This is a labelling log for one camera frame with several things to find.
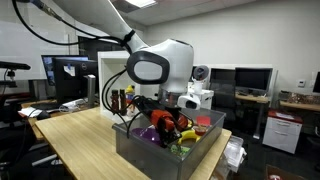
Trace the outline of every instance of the green object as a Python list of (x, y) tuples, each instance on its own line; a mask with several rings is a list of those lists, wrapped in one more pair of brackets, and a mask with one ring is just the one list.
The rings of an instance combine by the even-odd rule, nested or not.
[(179, 156), (184, 156), (184, 155), (186, 155), (188, 153), (190, 148), (179, 146), (179, 145), (172, 145), (170, 150), (171, 150), (171, 152), (173, 154), (176, 154), (176, 155), (179, 155)]

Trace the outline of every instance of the black cable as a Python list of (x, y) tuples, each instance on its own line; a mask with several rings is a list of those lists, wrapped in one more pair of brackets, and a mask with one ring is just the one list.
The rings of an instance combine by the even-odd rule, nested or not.
[[(9, 69), (7, 69), (7, 70), (4, 72), (4, 74), (3, 74), (3, 80), (4, 80), (4, 81), (6, 81), (6, 74), (7, 74), (8, 70), (9, 70)], [(1, 99), (2, 99), (3, 96), (4, 96), (4, 93), (5, 93), (5, 91), (6, 91), (6, 88), (7, 88), (7, 85), (5, 84), (4, 87), (3, 87)]]
[(18, 156), (16, 157), (15, 163), (18, 162), (18, 159), (19, 159), (19, 157), (20, 157), (20, 155), (21, 155), (21, 153), (22, 153), (22, 149), (23, 149), (24, 143), (25, 143), (25, 141), (26, 141), (26, 132), (27, 132), (27, 122), (28, 122), (28, 119), (30, 118), (30, 116), (32, 115), (32, 113), (35, 112), (36, 110), (38, 110), (38, 109), (34, 109), (33, 111), (31, 111), (31, 113), (27, 116), (26, 122), (24, 123), (22, 144), (21, 144), (21, 147), (20, 147)]
[(114, 76), (112, 76), (110, 79), (108, 79), (108, 81), (104, 84), (103, 88), (102, 88), (102, 104), (103, 104), (103, 107), (106, 108), (107, 110), (109, 111), (112, 111), (111, 108), (109, 108), (106, 104), (105, 101), (107, 101), (108, 97), (105, 98), (105, 91), (106, 91), (106, 88), (107, 88), (107, 85), (109, 84), (109, 82), (114, 79), (116, 76), (119, 76), (120, 74), (124, 73), (127, 69), (124, 69), (120, 72), (118, 72), (117, 74), (115, 74)]
[(123, 44), (122, 47), (125, 47), (128, 51), (129, 54), (132, 54), (132, 50), (130, 48), (130, 46), (127, 44), (127, 43), (124, 43), (123, 40), (119, 39), (119, 38), (116, 38), (116, 37), (112, 37), (112, 36), (96, 36), (94, 34), (90, 34), (88, 32), (85, 32), (75, 26), (73, 26), (72, 24), (68, 23), (67, 21), (63, 20), (62, 18), (58, 18), (59, 21), (63, 22), (64, 24), (66, 24), (67, 26), (79, 31), (79, 32), (82, 32), (84, 34), (87, 34), (89, 36), (93, 36), (94, 38), (93, 39), (88, 39), (88, 40), (84, 40), (84, 41), (78, 41), (78, 42), (73, 42), (73, 43), (59, 43), (59, 42), (54, 42), (54, 41), (51, 41), (49, 39), (46, 39), (42, 36), (40, 36), (38, 33), (36, 33), (35, 31), (33, 31), (29, 25), (24, 21), (23, 17), (21, 16), (20, 14), (20, 11), (19, 11), (19, 8), (18, 8), (18, 5), (17, 5), (17, 1), (16, 0), (12, 0), (12, 4), (13, 4), (13, 8), (14, 8), (14, 11), (16, 12), (19, 20), (21, 21), (21, 23), (33, 34), (35, 35), (36, 37), (38, 37), (39, 39), (47, 42), (47, 43), (51, 43), (51, 44), (54, 44), (54, 45), (60, 45), (60, 46), (72, 46), (72, 45), (78, 45), (78, 44), (82, 44), (82, 43), (86, 43), (86, 42), (90, 42), (90, 41), (95, 41), (95, 40), (99, 40), (99, 39), (106, 39), (106, 40), (113, 40), (113, 41), (116, 41), (117, 43), (113, 43), (113, 42), (110, 42), (110, 43), (113, 43), (113, 44), (117, 44), (117, 45), (121, 45)]
[(133, 123), (133, 121), (140, 115), (142, 114), (142, 112), (138, 112), (136, 115), (133, 116), (133, 118), (131, 119), (130, 123), (129, 123), (129, 126), (127, 128), (127, 138), (129, 138), (129, 132), (130, 132), (130, 127), (131, 127), (131, 124)]
[[(103, 104), (104, 108), (106, 108), (106, 109), (109, 110), (110, 112), (118, 115), (118, 116), (120, 117), (120, 119), (123, 121), (123, 123), (125, 124), (126, 128), (128, 128), (128, 125), (127, 125), (126, 121), (123, 119), (123, 117), (119, 114), (119, 112), (115, 112), (114, 110), (112, 110), (112, 108), (111, 108), (111, 106), (110, 106), (110, 104), (109, 104), (109, 102), (108, 102), (108, 92), (109, 92), (108, 90), (109, 90), (110, 87), (114, 84), (114, 82), (115, 82), (126, 70), (127, 70), (127, 69), (124, 69), (124, 70), (120, 71), (119, 73), (115, 74), (114, 76), (112, 76), (112, 77), (104, 84), (103, 89), (102, 89), (102, 104)], [(113, 80), (114, 78), (116, 78), (116, 79), (115, 79), (115, 80), (112, 82), (112, 84), (108, 87), (107, 92), (104, 93), (105, 90), (106, 90), (107, 85), (108, 85), (108, 84), (110, 83), (110, 81)]]
[(21, 23), (33, 34), (35, 35), (36, 37), (38, 37), (39, 39), (45, 41), (45, 42), (48, 42), (48, 43), (51, 43), (51, 44), (55, 44), (55, 45), (59, 45), (59, 46), (71, 46), (71, 45), (77, 45), (77, 44), (81, 44), (81, 43), (85, 43), (85, 42), (89, 42), (89, 41), (93, 41), (93, 40), (98, 40), (98, 39), (101, 39), (101, 38), (94, 38), (94, 39), (89, 39), (89, 40), (84, 40), (84, 41), (81, 41), (81, 42), (74, 42), (74, 43), (58, 43), (58, 42), (54, 42), (54, 41), (51, 41), (49, 39), (46, 39), (42, 36), (40, 36), (38, 33), (36, 33), (35, 31), (33, 31), (29, 25), (24, 21), (24, 19), (22, 18), (21, 14), (20, 14), (20, 11), (18, 9), (18, 5), (17, 5), (17, 2), (16, 0), (12, 0), (12, 4), (13, 4), (13, 8), (14, 8), (14, 11), (16, 12), (19, 20), (21, 21)]

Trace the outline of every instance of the ceiling light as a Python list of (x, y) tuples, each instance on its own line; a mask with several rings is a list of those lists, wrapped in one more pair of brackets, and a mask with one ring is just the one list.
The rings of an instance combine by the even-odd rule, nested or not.
[(138, 6), (139, 8), (157, 4), (155, 0), (125, 0), (125, 1), (127, 1), (132, 5)]

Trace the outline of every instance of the cardboard box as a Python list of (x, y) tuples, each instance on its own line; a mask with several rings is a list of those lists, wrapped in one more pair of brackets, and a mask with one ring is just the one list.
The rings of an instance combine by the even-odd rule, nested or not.
[(305, 178), (301, 176), (286, 172), (274, 166), (267, 165), (265, 180), (269, 180), (270, 175), (278, 175), (281, 177), (281, 180), (305, 180)]

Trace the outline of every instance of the filing cabinet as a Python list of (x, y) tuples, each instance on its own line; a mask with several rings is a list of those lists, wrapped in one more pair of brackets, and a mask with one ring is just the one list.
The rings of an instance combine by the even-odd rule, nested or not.
[(262, 143), (294, 154), (301, 127), (300, 117), (270, 110)]

